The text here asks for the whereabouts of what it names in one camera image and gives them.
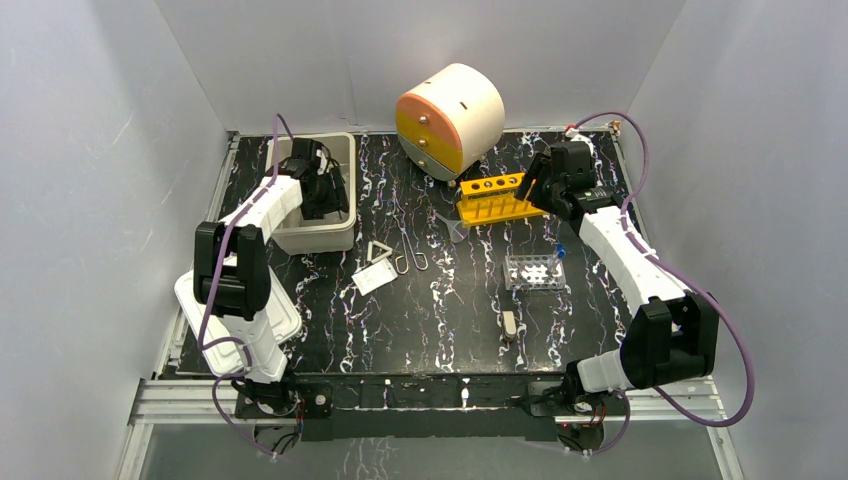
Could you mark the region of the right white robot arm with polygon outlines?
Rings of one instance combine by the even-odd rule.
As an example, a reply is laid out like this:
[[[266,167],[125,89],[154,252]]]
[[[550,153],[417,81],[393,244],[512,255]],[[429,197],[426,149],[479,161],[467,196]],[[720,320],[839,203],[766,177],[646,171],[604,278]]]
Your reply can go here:
[[[708,376],[715,364],[719,315],[648,256],[614,189],[600,186],[589,146],[554,144],[538,153],[515,196],[566,221],[600,258],[622,291],[632,321],[620,346],[573,361],[563,379],[565,405],[590,413],[603,393],[647,389]]]

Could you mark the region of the blue capped vial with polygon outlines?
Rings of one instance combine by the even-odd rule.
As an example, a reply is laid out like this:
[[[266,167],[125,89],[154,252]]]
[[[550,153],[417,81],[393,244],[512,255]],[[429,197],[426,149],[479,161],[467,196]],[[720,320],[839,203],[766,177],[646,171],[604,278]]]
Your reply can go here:
[[[560,243],[555,245],[553,252],[550,254],[548,258],[548,268],[550,270],[555,270],[556,267],[560,264],[561,259],[565,256],[564,246]]]

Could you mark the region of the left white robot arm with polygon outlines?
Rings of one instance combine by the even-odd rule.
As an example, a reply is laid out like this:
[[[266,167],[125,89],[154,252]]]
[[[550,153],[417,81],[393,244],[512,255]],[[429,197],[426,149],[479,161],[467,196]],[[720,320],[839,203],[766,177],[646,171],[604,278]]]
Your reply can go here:
[[[258,187],[230,214],[196,227],[193,267],[174,287],[212,373],[265,384],[259,400],[275,416],[298,404],[297,387],[282,379],[281,345],[303,320],[268,246],[289,255],[351,249],[354,152],[346,133],[270,140]]]

